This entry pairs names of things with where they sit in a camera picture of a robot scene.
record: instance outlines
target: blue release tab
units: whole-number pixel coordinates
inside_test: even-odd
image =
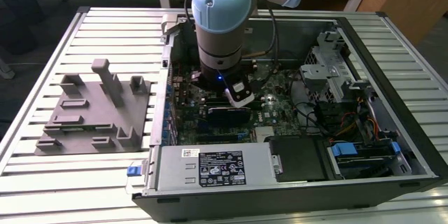
[[[128,177],[142,176],[142,165],[128,167]]]
[[[399,154],[402,152],[402,148],[400,148],[399,143],[398,142],[392,142],[391,146],[392,146],[392,150],[394,150],[395,154]]]
[[[352,143],[339,143],[339,144],[335,144],[331,147],[331,150],[334,152],[334,156],[335,157],[338,157],[340,155],[356,155],[358,154],[358,151],[356,151],[356,148],[355,148],[355,144],[352,144]]]

